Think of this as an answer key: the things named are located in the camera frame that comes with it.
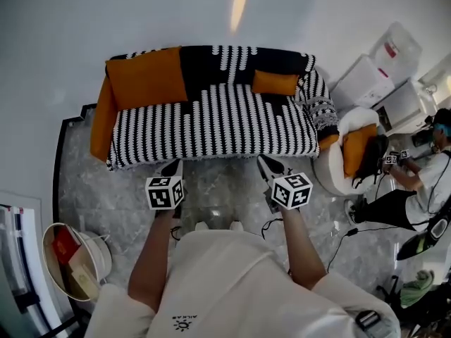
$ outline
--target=marble floor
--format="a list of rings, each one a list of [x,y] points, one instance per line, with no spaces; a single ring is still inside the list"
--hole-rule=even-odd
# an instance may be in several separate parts
[[[107,244],[113,256],[108,282],[126,287],[128,277],[140,254],[153,220],[144,183],[159,165],[109,172],[106,166],[89,154],[89,138],[94,110],[85,121],[68,127],[61,157],[59,180],[60,221],[78,230],[109,234]],[[304,172],[314,183],[312,197],[302,214],[310,237],[327,265],[340,238],[351,229],[344,214],[342,197],[326,192],[316,181],[309,158],[284,158],[295,172]],[[179,236],[205,221],[211,229],[227,229],[240,220],[246,231],[261,233],[263,224],[274,218],[264,200],[266,185],[255,158],[205,159],[185,161],[187,196]],[[360,229],[380,227],[364,224]],[[274,222],[265,234],[280,259],[288,266],[288,256],[281,222]],[[363,232],[343,239],[332,270],[374,292],[396,270],[414,271],[414,260],[395,263],[396,244],[412,236],[403,229]]]

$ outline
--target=white t-shirt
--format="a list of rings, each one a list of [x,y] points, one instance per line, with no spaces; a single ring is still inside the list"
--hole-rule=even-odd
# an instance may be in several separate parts
[[[365,337],[347,312],[373,310],[400,337],[391,308],[328,274],[312,291],[295,284],[259,236],[191,232],[178,243],[158,313],[123,289],[102,287],[85,338]]]
[[[418,189],[416,195],[412,195],[406,200],[406,215],[411,224],[421,223],[432,218],[450,197],[451,163],[446,168],[448,161],[449,157],[445,153],[437,154],[429,161],[425,168],[419,171],[418,176],[423,186]],[[429,214],[428,202],[435,184],[437,184],[437,187],[434,189],[431,203],[429,204],[429,211],[433,214]],[[414,228],[419,232],[425,230],[427,227],[428,223],[414,225]]]

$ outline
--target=red book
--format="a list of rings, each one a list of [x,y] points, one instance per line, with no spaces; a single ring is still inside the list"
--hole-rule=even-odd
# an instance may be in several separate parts
[[[75,252],[80,248],[80,240],[69,227],[61,227],[51,243],[58,261],[67,264]]]

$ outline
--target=sofa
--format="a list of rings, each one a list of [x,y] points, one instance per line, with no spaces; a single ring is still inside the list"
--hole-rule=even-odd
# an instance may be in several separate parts
[[[90,150],[109,170],[173,158],[317,157],[320,145],[325,149],[338,139],[337,114],[312,55],[248,46],[182,46],[178,56],[185,101],[120,104],[109,63],[153,52],[106,62]],[[253,92],[257,70],[296,75],[295,93]]]
[[[378,127],[380,125],[379,116],[374,110],[358,106],[340,111],[338,117],[340,119],[338,123],[340,138],[331,144],[329,149],[322,151],[314,161],[315,176],[323,188],[334,195],[360,195],[374,184],[374,176],[365,178],[357,188],[352,186],[352,177],[345,177],[342,153],[343,138],[349,132],[367,125],[376,124]]]

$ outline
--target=white sneaker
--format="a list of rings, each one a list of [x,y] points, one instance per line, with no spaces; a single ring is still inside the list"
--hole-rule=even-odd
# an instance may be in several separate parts
[[[198,222],[194,230],[210,230],[210,228],[205,222]]]
[[[352,201],[350,199],[345,200],[345,214],[346,214],[347,219],[350,222],[350,225],[357,224],[355,222],[355,214],[356,214],[355,205],[354,205],[354,203],[352,203]]]
[[[232,221],[229,229],[234,230],[236,232],[244,232],[245,231],[244,227],[242,226],[242,223],[238,222],[237,220]]]

